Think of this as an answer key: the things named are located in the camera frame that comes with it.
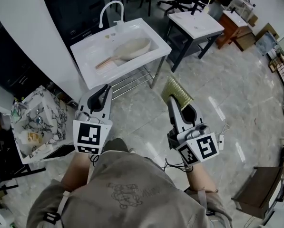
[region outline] sink basin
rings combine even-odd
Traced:
[[[169,18],[193,39],[224,30],[223,26],[214,20],[214,18],[198,10],[195,11],[194,15],[191,15],[191,12],[181,12],[170,14]]]
[[[89,89],[108,84],[119,77],[171,52],[169,45],[143,19],[135,19],[103,30],[71,46],[74,58]],[[95,67],[109,57],[120,45],[135,38],[148,38],[147,53],[130,61],[117,59],[104,67]]]
[[[231,13],[231,11],[224,10],[223,13],[228,16],[238,27],[247,26],[247,23],[235,11]]]
[[[72,108],[66,106],[42,86],[22,102],[28,106],[28,109],[22,109],[19,118],[11,116],[10,120],[23,164],[39,161],[62,144],[73,142],[74,110]],[[19,137],[24,130],[41,134],[40,146],[24,144]]]

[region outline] marble floor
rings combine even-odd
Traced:
[[[139,1],[129,4],[125,9],[138,7]],[[137,15],[128,12],[127,19],[143,17],[162,33],[160,28],[164,28],[166,18],[155,2],[154,17],[147,17],[147,6],[141,10]],[[158,63],[148,66],[155,70]],[[284,88],[267,64],[254,46],[242,53],[234,44],[221,50],[213,45],[202,60],[196,55],[184,58],[173,74],[202,109],[211,131],[221,133],[225,124],[230,126],[225,133],[224,149],[204,165],[218,185],[219,194],[234,219],[234,228],[243,228],[250,216],[237,211],[231,197],[251,175],[253,166],[277,164],[279,139],[284,138]],[[160,166],[164,166],[165,158],[173,164],[181,162],[180,156],[168,147],[166,134],[172,126],[167,106],[160,97],[170,74],[170,65],[165,62],[153,90],[147,84],[137,87],[114,100],[111,110],[114,125],[110,139],[122,138],[128,147],[136,148],[138,154]],[[240,157],[236,145],[241,146],[244,157]],[[62,178],[71,157],[35,164],[34,168],[46,166],[47,171],[17,178],[19,187],[8,190],[3,201],[14,213],[19,227],[25,227],[31,205],[50,180]],[[166,173],[179,189],[188,187],[185,173],[174,168],[167,169]],[[255,219],[249,228],[259,222]]]

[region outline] faucet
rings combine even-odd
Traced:
[[[106,4],[106,6],[102,9],[102,11],[100,13],[100,16],[99,16],[99,26],[98,27],[103,28],[103,14],[104,14],[104,11],[112,3],[119,3],[121,5],[121,20],[113,21],[114,23],[117,24],[116,30],[120,30],[120,26],[118,26],[118,25],[121,25],[121,24],[124,23],[124,5],[120,1],[111,1],[110,3]]]

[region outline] forearm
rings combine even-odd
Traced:
[[[73,191],[87,184],[90,158],[88,154],[75,153],[61,183],[67,187],[67,191]]]
[[[199,191],[205,189],[206,192],[215,192],[217,190],[214,181],[204,169],[202,164],[194,165],[192,172],[187,172],[187,178],[190,189],[193,191]]]

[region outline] white sink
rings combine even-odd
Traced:
[[[170,14],[169,18],[193,39],[224,30],[223,26],[214,20],[214,18],[198,10],[195,11],[194,15],[191,15],[191,12],[181,12]]]
[[[232,13],[231,11],[224,10],[223,13],[228,16],[238,27],[247,26],[247,23],[235,11]]]
[[[71,50],[89,89],[113,80],[171,52],[169,45],[143,19],[135,19],[103,30],[71,46]],[[108,65],[95,67],[114,55],[114,50],[134,38],[151,40],[150,50],[130,61],[115,60]]]

